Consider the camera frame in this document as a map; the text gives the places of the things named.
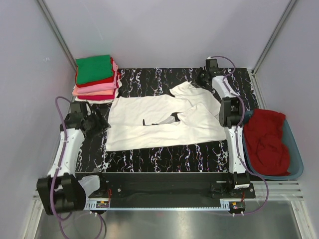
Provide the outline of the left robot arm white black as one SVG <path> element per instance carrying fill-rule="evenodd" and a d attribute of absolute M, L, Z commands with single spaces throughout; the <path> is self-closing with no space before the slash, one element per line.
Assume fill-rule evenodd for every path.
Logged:
<path fill-rule="evenodd" d="M 60 143 L 47 176 L 36 184 L 39 197 L 48 215 L 82 211 L 90 197 L 103 197 L 108 190 L 105 177 L 95 172 L 76 178 L 76 163 L 81 145 L 109 124 L 99 110 L 86 102 L 73 102 L 60 125 Z"/>

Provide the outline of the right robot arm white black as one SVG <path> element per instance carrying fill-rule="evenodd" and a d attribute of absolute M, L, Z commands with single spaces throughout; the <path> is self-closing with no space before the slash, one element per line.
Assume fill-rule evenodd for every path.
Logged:
<path fill-rule="evenodd" d="M 228 83 L 227 77 L 232 72 L 222 76 L 217 59 L 229 58 L 224 56 L 208 57 L 205 66 L 200 68 L 196 83 L 203 87 L 212 87 L 221 98 L 219 123 L 223 127 L 228 145 L 229 169 L 225 183 L 211 185 L 211 195 L 222 198 L 243 198 L 250 187 L 250 176 L 245 163 L 243 147 L 243 120 L 245 105 L 238 93 Z"/>

